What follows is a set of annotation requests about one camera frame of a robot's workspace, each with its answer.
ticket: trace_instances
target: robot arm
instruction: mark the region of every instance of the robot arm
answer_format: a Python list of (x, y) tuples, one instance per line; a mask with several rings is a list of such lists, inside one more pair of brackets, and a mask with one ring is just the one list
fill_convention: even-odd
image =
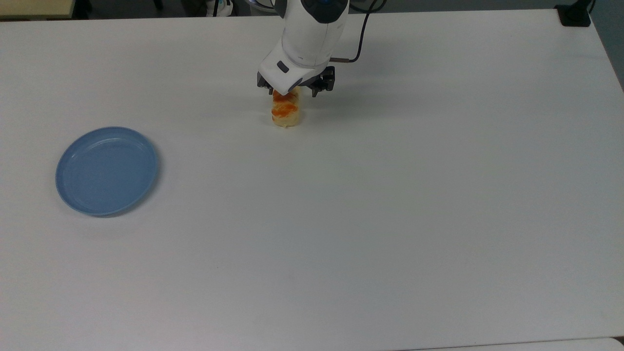
[(258, 86), (286, 95), (308, 86), (312, 95), (331, 91), (331, 53), (343, 33), (349, 0), (273, 0), (286, 21), (280, 41), (260, 64)]

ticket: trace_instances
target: blue plate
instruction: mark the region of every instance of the blue plate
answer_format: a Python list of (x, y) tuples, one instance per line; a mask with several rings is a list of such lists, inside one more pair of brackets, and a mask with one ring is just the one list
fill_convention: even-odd
[(123, 127), (96, 129), (67, 148), (56, 167), (56, 189), (69, 207), (111, 215), (136, 204), (158, 174), (158, 157), (141, 134)]

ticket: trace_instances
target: white table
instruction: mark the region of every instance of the white table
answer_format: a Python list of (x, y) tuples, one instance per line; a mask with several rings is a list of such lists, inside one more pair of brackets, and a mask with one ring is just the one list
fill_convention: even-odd
[[(336, 56), (356, 50), (350, 16)], [(0, 349), (399, 350), (624, 334), (624, 94), (551, 10), (376, 14), (293, 129), (277, 17), (0, 23)], [(149, 198), (56, 162), (133, 128)]]

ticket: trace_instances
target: food item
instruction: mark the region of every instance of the food item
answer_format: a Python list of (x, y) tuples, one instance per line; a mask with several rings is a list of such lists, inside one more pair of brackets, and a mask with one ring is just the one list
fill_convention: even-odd
[(294, 127), (299, 124), (299, 87), (286, 95), (273, 91), (273, 123), (280, 127)]

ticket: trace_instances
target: black cable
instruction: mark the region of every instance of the black cable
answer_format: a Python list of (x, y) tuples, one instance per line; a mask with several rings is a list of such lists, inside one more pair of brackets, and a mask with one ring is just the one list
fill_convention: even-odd
[(373, 5), (374, 3), (376, 3), (377, 1), (373, 1), (373, 3), (371, 4), (371, 7), (367, 10), (367, 9), (361, 9), (360, 7), (355, 6), (354, 4), (349, 3), (349, 8), (352, 9), (353, 11), (357, 11), (357, 12), (361, 12), (361, 13), (374, 13), (377, 12), (379, 10), (381, 10), (384, 5), (386, 4), (386, 2), (384, 1), (381, 5), (379, 5), (379, 7), (377, 7), (376, 9), (373, 9)]
[(355, 55), (355, 58), (354, 59), (341, 59), (339, 57), (332, 57), (331, 59), (329, 59), (330, 62), (353, 63), (359, 59), (359, 55), (362, 53), (362, 43), (364, 42), (364, 31), (366, 30), (366, 23), (368, 22), (368, 16), (370, 16), (371, 13), (381, 10), (386, 5), (386, 2), (388, 0), (383, 0), (383, 2), (381, 3), (381, 5), (379, 5), (379, 7), (377, 7), (376, 9), (373, 9), (373, 6), (375, 6), (377, 1), (378, 0), (373, 0), (373, 2), (371, 3), (371, 7), (369, 7), (368, 11), (366, 11), (366, 16), (364, 17), (364, 22), (362, 23), (362, 31), (359, 34), (358, 54)]
[(219, 0), (215, 0), (215, 9), (212, 10), (212, 17), (217, 16), (217, 11), (219, 10)]

